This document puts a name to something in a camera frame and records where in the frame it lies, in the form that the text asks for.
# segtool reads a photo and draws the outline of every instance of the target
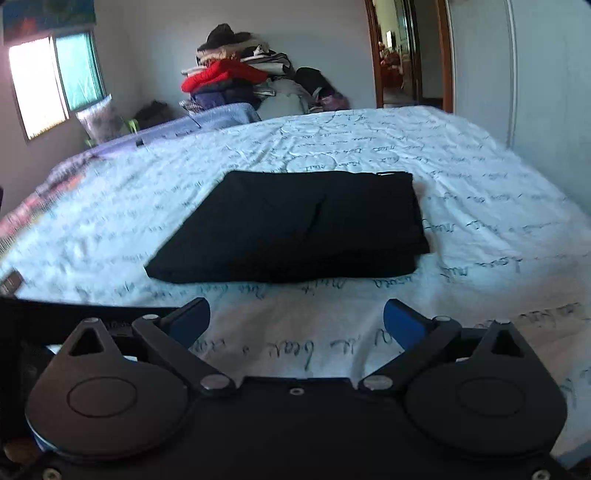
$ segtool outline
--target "window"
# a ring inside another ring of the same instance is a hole
[[[105,97],[89,32],[17,45],[10,48],[9,58],[29,139]]]

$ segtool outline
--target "white bedsheet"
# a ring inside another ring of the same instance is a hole
[[[433,253],[391,279],[149,279],[143,265],[235,169],[412,172]],[[565,454],[591,438],[590,252],[589,219],[539,173],[469,122],[412,107],[279,118],[97,161],[0,273],[18,269],[27,299],[181,306],[204,296],[212,322],[192,350],[237,380],[362,378],[401,351],[383,331],[390,298],[465,326],[512,319],[567,397],[554,451]]]

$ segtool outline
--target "black folded cloth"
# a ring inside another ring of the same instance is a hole
[[[410,173],[232,171],[145,269],[171,283],[383,278],[428,252]]]
[[[230,25],[223,23],[211,31],[211,33],[207,36],[207,41],[197,50],[214,50],[216,48],[223,47],[224,45],[242,43],[243,41],[250,40],[251,38],[251,33],[234,33],[234,31],[230,28]]]

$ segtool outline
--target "wooden door frame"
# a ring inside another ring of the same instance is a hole
[[[434,0],[437,5],[439,21],[439,46],[441,47],[441,67],[443,69],[443,111],[453,113],[453,57],[452,36],[449,30],[449,12],[446,0]]]
[[[410,61],[413,65],[413,100],[423,101],[423,68],[421,66],[421,43],[418,38],[417,11],[414,0],[402,0],[404,4],[404,16],[408,25],[408,46]]]
[[[374,81],[375,81],[375,103],[376,108],[384,107],[384,87],[382,85],[382,66],[379,58],[379,26],[378,15],[375,11],[372,0],[365,0],[365,10],[367,11],[369,22],[369,42],[371,43],[371,56],[374,61]]]
[[[450,35],[449,15],[447,12],[446,0],[433,0],[437,8],[437,19],[439,21],[439,44],[441,47],[441,64],[443,67],[443,110],[448,113],[453,113],[453,60],[452,60],[452,42]],[[414,1],[407,0],[409,5],[410,20],[412,22],[411,28],[417,28],[417,17],[414,8]],[[384,107],[384,88],[382,85],[381,65],[379,58],[379,27],[378,17],[375,12],[374,3],[372,0],[365,0],[365,9],[368,16],[369,24],[369,40],[371,43],[372,59],[374,63],[374,80],[375,80],[375,97],[376,107]],[[415,68],[415,85],[413,90],[417,92],[417,99],[423,98],[423,79],[420,65],[420,46],[418,45],[418,29],[414,30],[416,40],[411,42],[411,61],[413,68]]]

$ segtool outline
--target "screw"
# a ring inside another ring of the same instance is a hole
[[[531,480],[550,480],[550,472],[548,470],[538,470],[531,476]]]
[[[61,473],[53,468],[43,470],[43,480],[61,480]]]
[[[201,380],[201,386],[205,390],[223,390],[230,386],[231,380],[225,375],[208,375]]]
[[[390,377],[386,377],[385,375],[372,375],[366,378],[363,384],[368,390],[374,391],[387,390],[394,385],[394,382]]]

